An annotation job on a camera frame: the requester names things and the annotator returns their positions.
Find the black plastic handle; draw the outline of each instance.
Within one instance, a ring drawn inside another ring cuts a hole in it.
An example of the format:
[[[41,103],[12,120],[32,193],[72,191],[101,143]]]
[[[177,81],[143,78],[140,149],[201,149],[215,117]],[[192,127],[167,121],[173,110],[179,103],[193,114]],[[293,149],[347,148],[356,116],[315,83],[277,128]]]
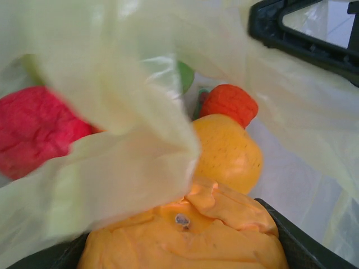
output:
[[[268,48],[279,49],[331,71],[359,86],[359,52],[286,27],[283,17],[322,0],[264,0],[251,7],[248,34]]]
[[[304,233],[265,201],[256,200],[275,221],[291,269],[357,269]]]

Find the green dough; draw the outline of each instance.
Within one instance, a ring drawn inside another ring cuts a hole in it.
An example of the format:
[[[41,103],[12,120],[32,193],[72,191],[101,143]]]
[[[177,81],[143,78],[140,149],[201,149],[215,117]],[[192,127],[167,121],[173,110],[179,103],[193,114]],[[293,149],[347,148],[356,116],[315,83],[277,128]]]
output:
[[[45,83],[42,80],[36,65],[34,64],[34,57],[32,54],[25,54],[21,58],[22,65],[24,69],[28,72],[31,79],[36,83],[38,86],[44,86]]]
[[[195,71],[180,61],[178,61],[177,67],[180,72],[179,75],[181,76],[182,94],[185,94],[195,80]]]

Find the toy fruit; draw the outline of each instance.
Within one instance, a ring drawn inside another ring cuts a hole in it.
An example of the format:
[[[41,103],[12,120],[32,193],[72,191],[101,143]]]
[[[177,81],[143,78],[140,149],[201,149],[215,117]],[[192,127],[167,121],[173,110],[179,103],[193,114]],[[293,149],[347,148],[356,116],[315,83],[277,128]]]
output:
[[[200,111],[200,117],[223,114],[246,128],[258,113],[256,101],[241,88],[224,84],[214,88]]]
[[[197,119],[193,127],[202,146],[195,174],[249,193],[260,178],[263,155],[243,127],[220,114]]]
[[[208,179],[183,199],[88,236],[77,269],[287,269],[278,229],[256,201]]]
[[[70,144],[91,134],[46,87],[37,86],[0,99],[0,171],[22,178],[49,159],[68,154]]]
[[[177,68],[181,76],[182,94],[188,92],[195,79],[195,71],[193,71],[188,65],[180,61],[177,62]]]
[[[28,72],[29,76],[36,83],[36,85],[45,85],[34,63],[34,56],[32,54],[25,54],[24,56],[22,56],[21,61],[22,66]]]

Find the red dough ball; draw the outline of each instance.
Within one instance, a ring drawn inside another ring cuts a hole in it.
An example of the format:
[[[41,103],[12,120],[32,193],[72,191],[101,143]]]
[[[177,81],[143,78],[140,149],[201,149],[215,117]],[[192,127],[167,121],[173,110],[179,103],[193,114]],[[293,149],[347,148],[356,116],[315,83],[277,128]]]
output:
[[[0,171],[12,180],[69,153],[92,134],[46,87],[30,87],[0,99]]]
[[[246,128],[257,116],[258,105],[245,91],[230,84],[219,85],[208,95],[200,110],[200,118],[211,114],[231,117]]]

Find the white surface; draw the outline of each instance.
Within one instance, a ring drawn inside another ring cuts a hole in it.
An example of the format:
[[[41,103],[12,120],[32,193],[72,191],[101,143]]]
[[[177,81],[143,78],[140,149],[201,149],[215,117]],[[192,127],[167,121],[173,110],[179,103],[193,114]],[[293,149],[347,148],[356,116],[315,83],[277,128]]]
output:
[[[347,48],[355,15],[347,13],[348,3],[329,2],[327,41]]]

